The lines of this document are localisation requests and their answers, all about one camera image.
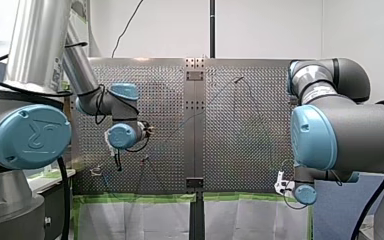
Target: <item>perforated metal board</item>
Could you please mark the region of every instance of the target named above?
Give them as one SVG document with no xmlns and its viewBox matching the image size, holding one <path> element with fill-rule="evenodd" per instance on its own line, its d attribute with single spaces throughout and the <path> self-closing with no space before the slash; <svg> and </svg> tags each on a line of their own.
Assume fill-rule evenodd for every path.
<svg viewBox="0 0 384 240">
<path fill-rule="evenodd" d="M 139 153 L 123 153 L 118 172 L 104 141 L 111 117 L 96 126 L 94 117 L 74 113 L 77 141 L 73 153 L 77 168 L 75 194 L 101 192 L 176 193 L 185 191 L 183 121 L 183 59 L 92 59 L 99 82 L 109 86 L 130 82 L 138 86 L 139 119 L 156 127 L 156 134 Z M 141 164 L 145 157 L 149 160 Z M 90 169 L 101 166 L 102 177 Z"/>
<path fill-rule="evenodd" d="M 199 66 L 205 78 L 192 84 L 186 59 L 93 59 L 92 64 L 106 86 L 138 85 L 140 119 L 157 131 L 144 151 L 123 154 L 124 169 L 118 172 L 103 138 L 110 117 L 96 126 L 93 117 L 74 111 L 72 151 L 80 170 L 75 194 L 179 193 L 193 175 L 204 178 L 204 191 L 273 192 L 281 163 L 292 159 L 289 61 L 206 59 L 205 67 Z M 235 84 L 238 77 L 243 79 Z M 200 110 L 191 109 L 191 100 Z M 141 165 L 146 156 L 149 162 Z M 92 177 L 89 170 L 98 165 L 103 176 Z"/>
<path fill-rule="evenodd" d="M 292 159 L 288 64 L 207 61 L 205 191 L 274 191 L 282 162 Z"/>
</svg>

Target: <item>metal stand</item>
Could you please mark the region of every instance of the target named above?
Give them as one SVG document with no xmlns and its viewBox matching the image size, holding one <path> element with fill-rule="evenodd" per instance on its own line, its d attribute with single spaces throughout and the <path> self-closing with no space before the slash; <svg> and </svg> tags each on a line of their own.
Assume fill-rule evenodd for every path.
<svg viewBox="0 0 384 240">
<path fill-rule="evenodd" d="M 0 240 L 45 238 L 45 205 L 22 171 L 0 173 Z"/>
<path fill-rule="evenodd" d="M 216 57 L 216 0 L 210 0 L 210 58 Z"/>
</svg>

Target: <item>vertical metal pole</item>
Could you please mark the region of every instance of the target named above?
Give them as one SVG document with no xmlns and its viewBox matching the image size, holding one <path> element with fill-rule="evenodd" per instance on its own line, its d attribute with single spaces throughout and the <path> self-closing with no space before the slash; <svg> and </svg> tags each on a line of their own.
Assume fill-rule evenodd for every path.
<svg viewBox="0 0 384 240">
<path fill-rule="evenodd" d="M 216 0 L 210 0 L 210 58 L 216 57 Z"/>
</svg>

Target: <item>robot end effector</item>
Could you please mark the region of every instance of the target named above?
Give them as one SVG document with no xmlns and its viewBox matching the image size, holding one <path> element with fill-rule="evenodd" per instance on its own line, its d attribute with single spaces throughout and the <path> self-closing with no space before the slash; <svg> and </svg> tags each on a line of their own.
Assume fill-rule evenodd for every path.
<svg viewBox="0 0 384 240">
<path fill-rule="evenodd" d="M 316 201 L 314 180 L 356 182 L 358 173 L 384 173 L 384 104 L 370 96 L 365 71 L 348 59 L 292 62 L 289 93 L 295 198 Z"/>
<path fill-rule="evenodd" d="M 68 24 L 66 45 L 79 42 L 73 25 Z M 145 121 L 138 121 L 139 99 L 136 85 L 114 83 L 110 89 L 99 85 L 86 54 L 81 48 L 68 48 L 64 52 L 63 68 L 74 91 L 78 111 L 95 116 L 100 124 L 107 115 L 112 116 L 113 126 L 108 130 L 108 142 L 115 149 L 125 150 L 137 142 L 149 138 L 152 127 Z"/>
</svg>

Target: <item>green tape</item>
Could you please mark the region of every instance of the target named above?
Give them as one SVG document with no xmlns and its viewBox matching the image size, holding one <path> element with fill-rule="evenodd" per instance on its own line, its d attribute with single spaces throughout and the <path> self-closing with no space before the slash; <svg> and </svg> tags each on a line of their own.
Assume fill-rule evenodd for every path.
<svg viewBox="0 0 384 240">
<path fill-rule="evenodd" d="M 195 202 L 195 194 L 174 195 L 137 195 L 131 193 L 104 193 L 101 195 L 74 196 L 73 201 L 79 204 L 88 203 L 181 203 Z"/>
<path fill-rule="evenodd" d="M 77 195 L 73 197 L 72 216 L 74 218 L 74 240 L 79 237 L 80 208 L 84 204 L 93 203 L 186 203 L 195 202 L 195 194 L 173 195 L 138 195 L 133 193 L 104 193 L 100 195 Z"/>
<path fill-rule="evenodd" d="M 244 192 L 223 192 L 223 193 L 204 193 L 204 201 L 219 202 L 219 201 L 238 201 L 238 200 L 255 200 L 255 201 L 270 201 L 283 202 L 283 196 L 271 193 L 244 193 Z M 288 202 L 297 202 L 294 198 L 287 197 Z"/>
</svg>

